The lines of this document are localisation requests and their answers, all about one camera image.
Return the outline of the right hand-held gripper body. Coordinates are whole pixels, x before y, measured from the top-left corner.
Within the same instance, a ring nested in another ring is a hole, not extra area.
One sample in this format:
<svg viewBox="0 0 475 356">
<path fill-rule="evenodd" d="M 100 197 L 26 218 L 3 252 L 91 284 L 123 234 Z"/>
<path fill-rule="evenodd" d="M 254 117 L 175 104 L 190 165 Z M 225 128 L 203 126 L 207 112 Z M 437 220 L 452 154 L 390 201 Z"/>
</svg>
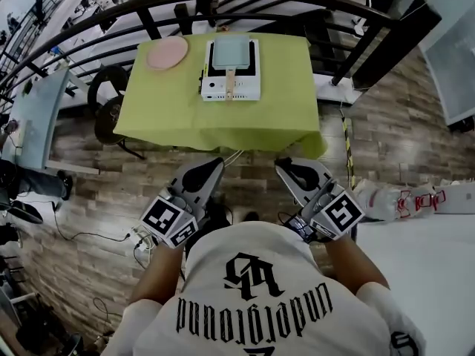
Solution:
<svg viewBox="0 0 475 356">
<path fill-rule="evenodd" d="M 353 198 L 353 193 L 329 179 L 283 226 L 299 235 L 305 243 L 329 243 L 351 234 L 363 218 L 364 211 Z"/>
</svg>

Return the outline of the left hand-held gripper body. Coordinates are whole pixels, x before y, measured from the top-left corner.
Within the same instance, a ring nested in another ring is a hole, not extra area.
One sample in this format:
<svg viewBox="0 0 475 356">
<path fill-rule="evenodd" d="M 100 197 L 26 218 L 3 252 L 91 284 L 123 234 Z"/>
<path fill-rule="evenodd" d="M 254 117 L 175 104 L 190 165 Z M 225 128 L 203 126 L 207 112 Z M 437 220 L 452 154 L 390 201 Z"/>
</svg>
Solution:
<svg viewBox="0 0 475 356">
<path fill-rule="evenodd" d="M 198 231 L 204 206 L 205 199 L 199 193 L 187 191 L 173 179 L 144 210 L 140 224 L 169 248 L 177 248 Z"/>
</svg>

